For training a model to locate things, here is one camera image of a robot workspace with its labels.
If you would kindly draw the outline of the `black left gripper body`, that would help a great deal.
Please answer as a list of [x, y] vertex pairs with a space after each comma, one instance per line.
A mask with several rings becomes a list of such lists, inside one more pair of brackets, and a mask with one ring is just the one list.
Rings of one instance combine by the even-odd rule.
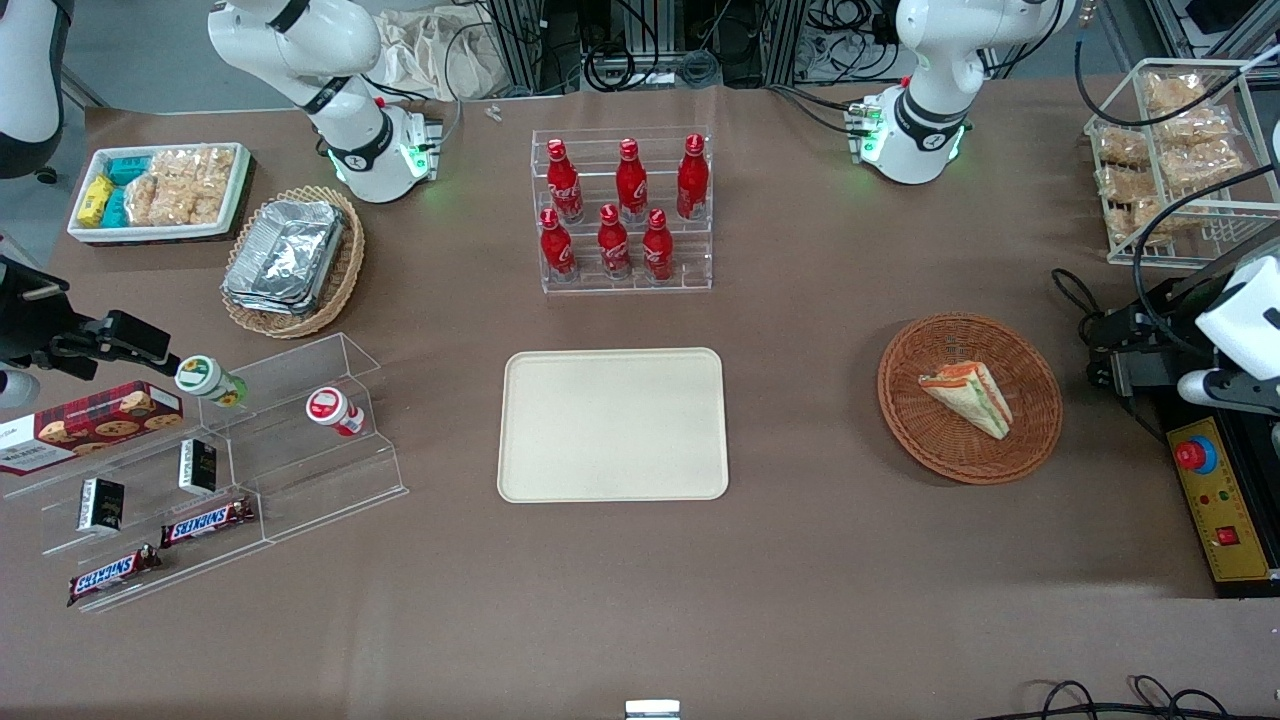
[[1166, 325], [1166, 329], [1153, 325], [1151, 333], [1158, 348], [1152, 391], [1171, 393], [1188, 372], [1206, 369], [1206, 338], [1194, 323], [1204, 305], [1193, 300], [1152, 300], [1151, 304]]

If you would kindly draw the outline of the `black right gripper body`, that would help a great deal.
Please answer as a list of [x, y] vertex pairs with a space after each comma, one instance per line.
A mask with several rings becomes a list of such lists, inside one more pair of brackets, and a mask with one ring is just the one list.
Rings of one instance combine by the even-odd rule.
[[10, 258], [3, 259], [1, 275], [1, 360], [28, 368], [36, 354], [73, 331], [70, 284]]

